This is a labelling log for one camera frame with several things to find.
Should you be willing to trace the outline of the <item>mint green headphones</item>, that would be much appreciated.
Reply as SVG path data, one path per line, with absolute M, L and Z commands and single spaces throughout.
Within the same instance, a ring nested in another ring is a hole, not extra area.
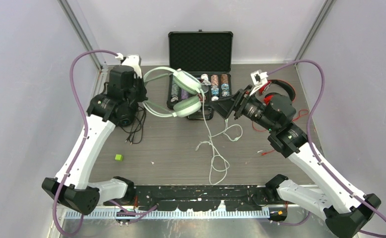
M 144 84 L 150 81 L 170 76 L 172 79 L 169 103 L 172 109 L 165 109 L 166 113 L 160 113 L 152 107 L 158 107 L 150 100 L 142 102 L 143 107 L 152 115 L 160 118 L 187 117 L 196 113 L 204 106 L 204 91 L 201 82 L 188 72 L 181 69 L 160 66 L 149 70 L 143 77 Z

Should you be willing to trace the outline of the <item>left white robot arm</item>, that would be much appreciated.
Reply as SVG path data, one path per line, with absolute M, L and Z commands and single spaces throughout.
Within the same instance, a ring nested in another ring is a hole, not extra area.
M 114 66 L 104 86 L 104 91 L 91 99 L 83 113 L 82 132 L 65 164 L 54 178 L 45 178 L 42 183 L 42 189 L 58 204 L 83 215 L 90 214 L 98 204 L 115 200 L 130 205 L 135 198 L 131 180 L 115 176 L 90 183 L 89 178 L 111 132 L 130 125 L 138 104 L 146 98 L 140 66 Z

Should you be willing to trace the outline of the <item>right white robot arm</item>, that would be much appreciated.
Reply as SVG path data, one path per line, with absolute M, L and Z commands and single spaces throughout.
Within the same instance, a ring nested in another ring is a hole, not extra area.
M 292 202 L 323 219 L 339 238 L 351 238 L 370 221 L 381 200 L 373 193 L 365 194 L 348 182 L 322 156 L 293 121 L 296 113 L 289 97 L 270 93 L 261 102 L 246 90 L 210 102 L 223 118 L 246 116 L 269 131 L 273 149 L 296 164 L 322 190 L 315 192 L 294 183 L 284 175 L 276 175 L 266 183 L 266 198 L 271 203 Z

